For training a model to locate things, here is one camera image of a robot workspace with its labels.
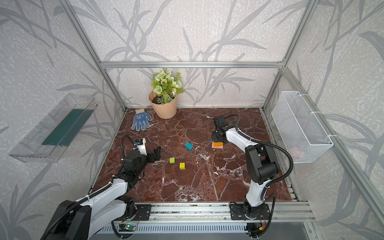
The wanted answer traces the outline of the pink wood block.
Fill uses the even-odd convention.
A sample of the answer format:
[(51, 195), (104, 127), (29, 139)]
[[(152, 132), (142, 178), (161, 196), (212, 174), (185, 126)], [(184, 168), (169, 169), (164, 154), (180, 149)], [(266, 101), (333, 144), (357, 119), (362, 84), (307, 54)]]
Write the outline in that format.
[(213, 143), (212, 143), (212, 149), (223, 149), (223, 148), (224, 148), (224, 146), (222, 146), (222, 147), (214, 147)]

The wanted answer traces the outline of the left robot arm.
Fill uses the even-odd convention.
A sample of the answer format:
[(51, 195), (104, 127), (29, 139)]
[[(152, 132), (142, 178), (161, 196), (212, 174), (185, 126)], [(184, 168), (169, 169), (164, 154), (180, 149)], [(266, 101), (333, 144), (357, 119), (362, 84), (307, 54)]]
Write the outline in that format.
[(76, 201), (66, 200), (56, 209), (42, 235), (43, 240), (88, 240), (106, 224), (132, 218), (134, 201), (126, 193), (134, 188), (149, 163), (159, 161), (161, 147), (142, 155), (138, 149), (124, 159), (119, 173), (104, 187)]

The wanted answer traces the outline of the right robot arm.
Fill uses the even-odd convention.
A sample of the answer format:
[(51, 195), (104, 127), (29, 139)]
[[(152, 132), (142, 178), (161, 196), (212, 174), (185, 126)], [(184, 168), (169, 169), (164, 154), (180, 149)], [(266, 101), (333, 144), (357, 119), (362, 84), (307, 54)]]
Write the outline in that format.
[[(244, 202), (229, 204), (231, 220), (271, 220), (276, 197), (266, 197), (267, 190), (290, 175), (294, 166), (293, 158), (284, 148), (252, 138), (242, 132), (237, 124), (229, 125), (226, 119), (224, 116), (214, 118), (215, 130), (212, 131), (212, 140), (214, 143), (232, 143), (242, 150), (251, 178)], [(275, 150), (285, 154), (290, 162), (289, 169), (280, 177), (277, 177), (280, 165)]]

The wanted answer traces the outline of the teal triangular wood block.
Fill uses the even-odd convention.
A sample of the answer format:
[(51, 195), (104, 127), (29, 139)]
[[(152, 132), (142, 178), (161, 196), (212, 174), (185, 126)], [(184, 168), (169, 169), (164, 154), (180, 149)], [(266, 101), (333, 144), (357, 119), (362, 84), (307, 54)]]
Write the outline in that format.
[(192, 144), (190, 144), (189, 142), (186, 142), (186, 143), (185, 143), (185, 146), (186, 146), (186, 148), (189, 149), (189, 150), (192, 150), (192, 149), (193, 149)]

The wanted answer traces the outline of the blue work glove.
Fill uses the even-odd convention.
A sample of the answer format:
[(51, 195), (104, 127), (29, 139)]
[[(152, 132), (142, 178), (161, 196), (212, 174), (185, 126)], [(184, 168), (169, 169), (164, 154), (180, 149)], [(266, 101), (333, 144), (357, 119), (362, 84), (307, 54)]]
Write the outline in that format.
[(136, 130), (137, 132), (140, 130), (145, 131), (150, 127), (149, 122), (153, 120), (152, 116), (145, 109), (137, 109), (135, 112), (132, 130)]

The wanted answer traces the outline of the beige flower pot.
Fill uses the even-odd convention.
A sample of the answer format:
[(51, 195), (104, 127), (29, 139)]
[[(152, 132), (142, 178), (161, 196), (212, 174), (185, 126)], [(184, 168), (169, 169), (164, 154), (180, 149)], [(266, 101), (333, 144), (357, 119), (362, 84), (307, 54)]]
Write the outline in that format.
[(159, 105), (154, 103), (154, 99), (157, 97), (155, 92), (149, 94), (149, 101), (154, 108), (155, 112), (161, 119), (171, 119), (177, 113), (178, 95), (167, 104)]

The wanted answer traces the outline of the left circuit board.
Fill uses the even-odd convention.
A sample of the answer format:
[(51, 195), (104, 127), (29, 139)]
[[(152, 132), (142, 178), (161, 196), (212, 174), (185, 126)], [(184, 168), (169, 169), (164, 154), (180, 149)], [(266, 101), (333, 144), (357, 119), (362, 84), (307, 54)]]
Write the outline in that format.
[(120, 232), (135, 232), (137, 229), (137, 225), (121, 223), (119, 224), (119, 229)]

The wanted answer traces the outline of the green white artificial flowers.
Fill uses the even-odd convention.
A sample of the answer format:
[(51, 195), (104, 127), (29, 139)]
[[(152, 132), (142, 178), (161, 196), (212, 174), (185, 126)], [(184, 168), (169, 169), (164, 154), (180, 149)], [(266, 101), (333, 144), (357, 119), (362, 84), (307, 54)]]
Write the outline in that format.
[(168, 69), (162, 69), (159, 73), (155, 73), (151, 86), (156, 95), (152, 102), (158, 105), (172, 102), (177, 95), (185, 91), (181, 82), (181, 73), (173, 74)]

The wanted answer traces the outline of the pink object in basket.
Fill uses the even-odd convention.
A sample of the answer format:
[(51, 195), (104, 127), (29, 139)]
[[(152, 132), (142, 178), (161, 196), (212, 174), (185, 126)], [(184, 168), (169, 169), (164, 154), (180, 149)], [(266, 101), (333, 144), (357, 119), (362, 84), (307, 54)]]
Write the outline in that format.
[(298, 149), (297, 147), (289, 148), (289, 153), (295, 159), (300, 159), (303, 155), (303, 151)]

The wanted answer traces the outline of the clear plastic wall shelf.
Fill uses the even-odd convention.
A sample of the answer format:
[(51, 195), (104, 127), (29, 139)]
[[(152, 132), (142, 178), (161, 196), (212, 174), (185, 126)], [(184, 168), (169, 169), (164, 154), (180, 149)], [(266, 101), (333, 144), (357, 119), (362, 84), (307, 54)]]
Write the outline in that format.
[(56, 163), (97, 107), (94, 97), (67, 94), (9, 156), (23, 163)]

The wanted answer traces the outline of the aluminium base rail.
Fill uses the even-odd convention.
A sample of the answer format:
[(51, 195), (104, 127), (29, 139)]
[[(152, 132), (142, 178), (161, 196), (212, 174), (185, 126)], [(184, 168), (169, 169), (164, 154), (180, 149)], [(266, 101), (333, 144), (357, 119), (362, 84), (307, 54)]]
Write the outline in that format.
[[(151, 203), (146, 210), (145, 203), (137, 203), (139, 213), (131, 218), (136, 223), (252, 223), (265, 221), (270, 212), (257, 214), (248, 219), (231, 209), (236, 205), (229, 202), (159, 202)], [(315, 216), (307, 202), (276, 202), (272, 222), (315, 222)]]

